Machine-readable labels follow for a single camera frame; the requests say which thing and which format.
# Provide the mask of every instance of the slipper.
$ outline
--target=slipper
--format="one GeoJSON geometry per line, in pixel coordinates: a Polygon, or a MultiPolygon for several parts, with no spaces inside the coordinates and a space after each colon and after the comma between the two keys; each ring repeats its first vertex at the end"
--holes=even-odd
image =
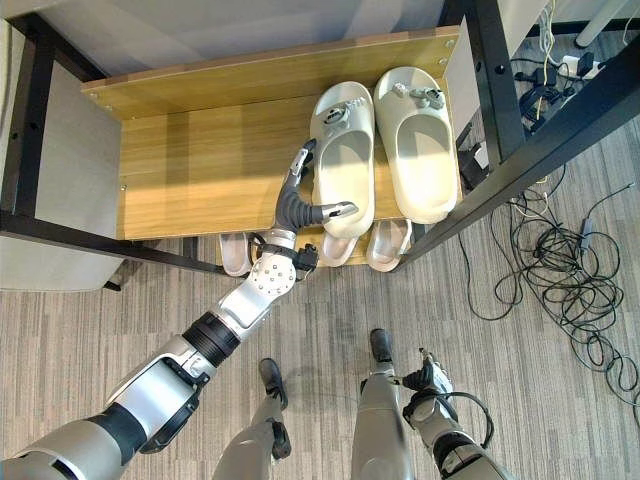
{"type": "Polygon", "coordinates": [[[329,234],[327,252],[342,252],[344,245],[335,248],[329,245],[333,239],[358,238],[373,223],[375,124],[369,91],[357,82],[331,87],[314,108],[310,131],[318,142],[314,153],[313,203],[351,201],[358,207],[357,213],[329,220],[324,225],[329,234]]]}
{"type": "Polygon", "coordinates": [[[390,272],[400,263],[411,239],[411,222],[406,218],[374,223],[367,248],[367,263],[379,272],[390,272]]]}
{"type": "Polygon", "coordinates": [[[227,275],[239,277],[251,270],[249,242],[246,233],[221,233],[218,239],[222,267],[227,275]]]}
{"type": "Polygon", "coordinates": [[[396,203],[415,223],[444,219],[458,196],[458,172],[444,94],[415,67],[385,73],[374,93],[396,203]]]}
{"type": "Polygon", "coordinates": [[[336,238],[329,232],[324,232],[318,258],[327,267],[339,267],[349,260],[356,243],[358,243],[358,237],[336,238]]]}

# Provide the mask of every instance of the black rubber joint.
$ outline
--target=black rubber joint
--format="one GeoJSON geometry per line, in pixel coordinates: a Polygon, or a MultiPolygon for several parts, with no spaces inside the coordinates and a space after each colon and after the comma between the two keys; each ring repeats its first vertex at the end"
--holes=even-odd
{"type": "Polygon", "coordinates": [[[440,437],[433,446],[433,460],[436,462],[438,471],[442,474],[442,467],[447,455],[458,447],[470,445],[473,442],[468,437],[460,433],[449,433],[440,437]]]}
{"type": "Polygon", "coordinates": [[[182,334],[214,367],[233,353],[240,340],[213,313],[207,312],[182,334]]]}
{"type": "Polygon", "coordinates": [[[129,411],[118,403],[112,403],[100,415],[87,418],[87,421],[101,426],[118,444],[121,463],[129,463],[135,453],[147,441],[142,425],[129,411]]]}

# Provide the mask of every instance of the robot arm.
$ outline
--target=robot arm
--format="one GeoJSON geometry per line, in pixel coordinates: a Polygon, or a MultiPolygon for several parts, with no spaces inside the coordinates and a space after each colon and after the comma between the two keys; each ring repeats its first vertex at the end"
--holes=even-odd
{"type": "Polygon", "coordinates": [[[291,164],[274,226],[248,278],[136,368],[101,414],[66,424],[2,462],[4,478],[114,480],[136,453],[158,452],[171,442],[198,408],[200,392],[216,368],[291,290],[297,270],[315,268],[311,245],[293,250],[298,230],[357,211],[351,202],[311,206],[300,199],[303,167],[314,146],[315,140],[307,142],[291,164]]]}
{"type": "Polygon", "coordinates": [[[423,367],[396,384],[416,390],[403,410],[405,420],[422,437],[442,478],[451,480],[515,480],[498,465],[485,448],[493,435],[493,422],[486,407],[473,395],[454,392],[447,373],[431,354],[421,349],[423,367]],[[458,415],[449,403],[453,396],[471,398],[487,415],[487,434],[478,445],[458,424],[458,415]]]}

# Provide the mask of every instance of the wooden shelf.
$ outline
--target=wooden shelf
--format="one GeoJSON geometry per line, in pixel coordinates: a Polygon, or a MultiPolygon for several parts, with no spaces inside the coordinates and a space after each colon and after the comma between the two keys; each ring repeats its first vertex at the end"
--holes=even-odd
{"type": "MultiPolygon", "coordinates": [[[[343,80],[372,88],[401,65],[439,78],[456,39],[450,27],[380,35],[85,84],[83,91],[122,123],[118,238],[268,229],[320,95],[343,80]]],[[[399,218],[377,135],[374,156],[375,218],[399,218]]],[[[303,196],[311,189],[307,178],[303,196]]],[[[364,258],[365,240],[355,257],[364,258]]]]}

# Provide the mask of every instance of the black metal frame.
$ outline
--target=black metal frame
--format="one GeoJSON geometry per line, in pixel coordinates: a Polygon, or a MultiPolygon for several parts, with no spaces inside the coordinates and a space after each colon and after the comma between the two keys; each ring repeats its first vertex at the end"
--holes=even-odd
{"type": "Polygon", "coordinates": [[[218,265],[198,261],[197,244],[184,256],[114,240],[35,218],[44,123],[54,60],[82,81],[104,78],[39,15],[9,20],[25,36],[18,88],[0,192],[0,235],[130,260],[159,263],[199,272],[224,274],[218,265]]]}
{"type": "MultiPolygon", "coordinates": [[[[497,0],[445,0],[440,25],[467,19],[491,173],[433,228],[415,226],[414,244],[397,270],[432,250],[571,160],[640,113],[640,37],[610,60],[567,105],[525,140],[497,0]]],[[[56,225],[35,218],[44,121],[54,60],[82,81],[104,78],[37,14],[10,19],[26,37],[0,192],[0,235],[131,260],[224,274],[197,260],[197,240],[183,255],[139,242],[56,225]]]]}
{"type": "Polygon", "coordinates": [[[416,239],[397,270],[640,114],[640,37],[637,37],[525,141],[497,1],[445,0],[440,24],[458,25],[463,16],[467,18],[476,64],[487,146],[492,146],[487,149],[491,173],[445,220],[416,239]]]}

